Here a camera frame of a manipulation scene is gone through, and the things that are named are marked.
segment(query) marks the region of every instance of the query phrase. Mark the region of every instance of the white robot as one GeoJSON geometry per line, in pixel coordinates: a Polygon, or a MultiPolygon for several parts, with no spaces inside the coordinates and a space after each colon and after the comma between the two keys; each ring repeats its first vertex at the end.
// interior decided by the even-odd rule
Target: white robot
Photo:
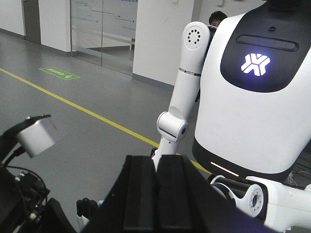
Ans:
{"type": "Polygon", "coordinates": [[[310,0],[268,0],[226,18],[210,44],[205,24],[188,24],[172,100],[157,120],[156,168],[176,154],[200,89],[194,157],[217,175],[221,195],[278,232],[311,229],[311,185],[282,184],[311,139],[310,12],[310,0]]]}

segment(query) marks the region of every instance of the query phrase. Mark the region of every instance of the glass partition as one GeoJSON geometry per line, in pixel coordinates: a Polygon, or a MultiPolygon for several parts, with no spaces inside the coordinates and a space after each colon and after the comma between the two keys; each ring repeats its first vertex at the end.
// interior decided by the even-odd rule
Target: glass partition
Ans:
{"type": "Polygon", "coordinates": [[[72,56],[132,74],[138,0],[71,0],[72,56]]]}

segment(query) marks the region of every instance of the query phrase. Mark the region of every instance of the person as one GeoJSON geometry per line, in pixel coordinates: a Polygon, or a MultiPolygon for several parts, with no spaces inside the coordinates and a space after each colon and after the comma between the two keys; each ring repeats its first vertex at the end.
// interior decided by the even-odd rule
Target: person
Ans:
{"type": "Polygon", "coordinates": [[[221,11],[215,11],[210,15],[208,22],[211,26],[218,28],[221,21],[223,21],[225,18],[227,18],[225,13],[221,11]]]}

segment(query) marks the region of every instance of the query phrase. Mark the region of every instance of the yellow floor line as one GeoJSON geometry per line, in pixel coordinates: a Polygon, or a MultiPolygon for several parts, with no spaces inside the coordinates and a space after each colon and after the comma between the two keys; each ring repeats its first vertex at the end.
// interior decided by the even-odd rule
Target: yellow floor line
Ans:
{"type": "MultiPolygon", "coordinates": [[[[10,76],[13,77],[13,78],[16,78],[16,79],[22,81],[23,83],[28,84],[29,86],[34,87],[35,89],[37,89],[37,90],[39,90],[39,91],[42,91],[42,92],[44,92],[44,93],[46,93],[46,94],[48,94],[48,95],[50,95],[50,96],[52,96],[52,97],[54,97],[54,98],[56,98],[56,99],[58,99],[58,100],[60,100],[60,101],[62,101],[62,102],[64,102],[64,103],[66,103],[66,104],[69,104],[70,106],[72,106],[72,107],[74,107],[74,108],[76,108],[76,109],[79,109],[79,110],[81,110],[81,111],[83,111],[83,112],[85,112],[85,113],[87,113],[87,114],[89,114],[89,115],[91,115],[91,116],[93,116],[93,117],[95,117],[95,118],[101,120],[101,121],[104,121],[104,122],[106,122],[107,124],[112,125],[112,126],[116,127],[117,129],[119,129],[119,130],[121,130],[121,131],[123,131],[123,132],[125,132],[125,133],[127,133],[127,134],[129,134],[129,135],[132,135],[132,136],[134,136],[134,137],[136,137],[136,138],[138,138],[138,139],[140,139],[140,140],[142,140],[142,141],[144,141],[144,142],[146,142],[146,143],[148,143],[148,144],[150,144],[150,145],[152,145],[152,146],[154,146],[154,147],[159,147],[159,144],[158,144],[157,142],[154,142],[154,141],[152,141],[151,139],[149,139],[149,138],[147,138],[147,137],[144,137],[144,136],[142,136],[142,135],[140,135],[140,134],[138,134],[138,133],[136,133],[136,132],[134,132],[134,131],[132,131],[132,130],[126,128],[126,127],[124,127],[124,126],[122,126],[122,125],[119,125],[119,124],[117,124],[117,123],[115,123],[115,122],[113,122],[113,121],[111,121],[111,120],[109,120],[109,119],[107,119],[107,118],[105,118],[105,117],[103,117],[103,116],[97,114],[97,113],[92,112],[91,110],[88,110],[88,109],[86,109],[86,108],[84,108],[84,107],[82,107],[82,106],[80,106],[80,105],[78,105],[78,104],[75,104],[75,103],[73,103],[73,102],[71,102],[71,101],[69,101],[69,100],[67,100],[67,99],[65,99],[65,98],[63,98],[63,97],[61,97],[61,96],[59,96],[59,95],[57,95],[57,94],[54,94],[53,92],[48,91],[48,90],[46,90],[46,89],[44,89],[44,88],[42,88],[42,87],[40,87],[40,86],[38,86],[38,85],[36,85],[36,84],[34,84],[34,83],[28,81],[28,80],[25,80],[25,79],[21,78],[21,77],[18,76],[18,75],[15,75],[15,74],[13,74],[13,73],[11,73],[11,72],[9,72],[9,71],[7,71],[7,70],[1,68],[1,67],[0,67],[0,71],[2,71],[3,73],[6,73],[6,74],[8,74],[8,75],[10,75],[10,76]]],[[[205,170],[201,165],[199,165],[197,162],[192,161],[192,163],[193,163],[197,168],[199,168],[199,169],[201,169],[201,170],[203,170],[203,171],[205,171],[205,172],[208,172],[208,171],[205,170]]]]}

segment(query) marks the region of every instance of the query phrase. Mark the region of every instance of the glowing logo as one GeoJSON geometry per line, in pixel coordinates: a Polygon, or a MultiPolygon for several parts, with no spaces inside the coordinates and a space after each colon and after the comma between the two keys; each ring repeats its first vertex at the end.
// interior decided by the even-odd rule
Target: glowing logo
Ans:
{"type": "Polygon", "coordinates": [[[262,54],[248,54],[245,56],[245,63],[241,66],[241,70],[248,74],[252,70],[256,76],[261,76],[266,73],[266,65],[270,63],[270,58],[262,54]]]}

